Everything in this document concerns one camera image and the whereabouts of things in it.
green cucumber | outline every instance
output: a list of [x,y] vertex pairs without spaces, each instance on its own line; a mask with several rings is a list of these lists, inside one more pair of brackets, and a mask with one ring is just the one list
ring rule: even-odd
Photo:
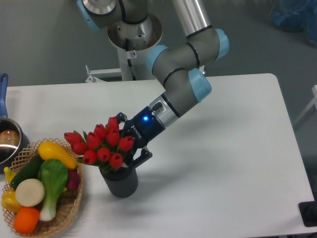
[[10,186],[13,189],[16,189],[19,184],[27,179],[36,179],[38,175],[38,171],[40,170],[41,164],[44,160],[41,158],[39,154],[36,154],[32,159],[30,159],[29,163],[22,168],[16,176],[11,181]]

yellow bell pepper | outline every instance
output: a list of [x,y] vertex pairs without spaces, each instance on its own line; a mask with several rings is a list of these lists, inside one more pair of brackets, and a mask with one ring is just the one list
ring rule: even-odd
[[69,170],[77,168],[77,161],[59,144],[45,141],[39,145],[39,154],[43,160],[58,159]]
[[12,179],[14,178],[14,176],[16,176],[15,172],[12,172],[9,167],[5,167],[3,169],[4,174],[5,174],[5,179],[8,181],[8,183],[11,183]]
[[15,191],[13,188],[8,189],[2,194],[1,206],[14,213],[17,213],[22,208],[22,205],[19,204],[15,198]]

gray floor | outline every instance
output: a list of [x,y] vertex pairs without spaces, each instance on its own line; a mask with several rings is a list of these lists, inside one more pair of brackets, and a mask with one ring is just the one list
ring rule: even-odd
[[[206,65],[208,76],[273,73],[291,121],[313,98],[317,49],[303,33],[275,28],[269,0],[205,0],[215,28],[230,39],[224,58]],[[149,0],[162,22],[162,44],[186,42],[170,0]],[[90,69],[118,68],[106,29],[92,32],[74,0],[0,0],[0,72],[9,86],[84,83]],[[317,114],[296,133],[309,178],[317,174]]]

blue pot handle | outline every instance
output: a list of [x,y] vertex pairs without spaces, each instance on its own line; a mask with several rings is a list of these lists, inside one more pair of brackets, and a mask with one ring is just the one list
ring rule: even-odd
[[5,106],[6,88],[9,76],[6,73],[0,75],[0,118],[7,118],[8,112]]

black vase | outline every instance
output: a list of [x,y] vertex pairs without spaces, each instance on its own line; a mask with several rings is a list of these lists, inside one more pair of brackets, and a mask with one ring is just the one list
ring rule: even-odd
[[138,176],[135,167],[121,167],[117,171],[101,173],[110,192],[120,198],[131,196],[138,187]]

